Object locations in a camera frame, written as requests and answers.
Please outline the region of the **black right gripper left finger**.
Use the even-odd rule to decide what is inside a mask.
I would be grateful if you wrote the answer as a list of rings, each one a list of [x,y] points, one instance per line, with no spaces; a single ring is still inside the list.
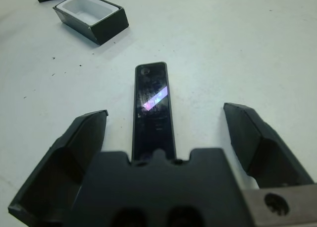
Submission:
[[[75,118],[19,189],[8,212],[29,227],[63,226],[93,157],[102,149],[107,116],[100,110]]]

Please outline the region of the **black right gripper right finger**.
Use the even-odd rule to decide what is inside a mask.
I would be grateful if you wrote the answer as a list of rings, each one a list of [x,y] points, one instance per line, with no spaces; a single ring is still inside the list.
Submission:
[[[254,109],[225,103],[223,110],[237,158],[259,188],[314,184],[283,139]]]

